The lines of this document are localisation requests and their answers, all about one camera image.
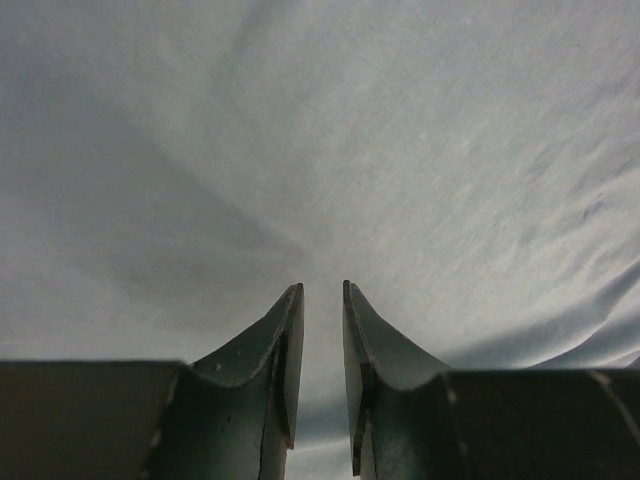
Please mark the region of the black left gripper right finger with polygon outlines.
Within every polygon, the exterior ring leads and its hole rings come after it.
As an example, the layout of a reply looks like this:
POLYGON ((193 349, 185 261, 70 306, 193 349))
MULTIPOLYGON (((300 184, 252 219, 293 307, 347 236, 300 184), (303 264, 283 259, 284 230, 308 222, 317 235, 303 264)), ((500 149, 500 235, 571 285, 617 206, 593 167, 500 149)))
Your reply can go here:
POLYGON ((361 479, 635 479, 639 375, 459 370, 343 285, 353 474, 361 479))

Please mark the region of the blue grey t shirt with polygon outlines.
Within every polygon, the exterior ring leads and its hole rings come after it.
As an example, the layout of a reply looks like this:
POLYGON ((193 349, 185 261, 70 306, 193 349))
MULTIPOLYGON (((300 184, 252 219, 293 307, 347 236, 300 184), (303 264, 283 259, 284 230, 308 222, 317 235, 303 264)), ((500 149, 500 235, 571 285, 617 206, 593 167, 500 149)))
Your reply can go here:
POLYGON ((344 280, 457 368, 637 366, 638 3, 2 3, 3 357, 194 361, 302 283, 286 475, 347 479, 344 280))

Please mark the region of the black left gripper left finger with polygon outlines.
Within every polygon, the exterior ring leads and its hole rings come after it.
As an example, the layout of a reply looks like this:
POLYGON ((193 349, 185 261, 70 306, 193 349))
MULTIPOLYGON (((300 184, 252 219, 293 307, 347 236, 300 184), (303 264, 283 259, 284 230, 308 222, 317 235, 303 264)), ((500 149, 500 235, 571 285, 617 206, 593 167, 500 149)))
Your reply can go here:
POLYGON ((5 479, 280 479, 293 447, 304 290, 187 364, 5 361, 5 479))

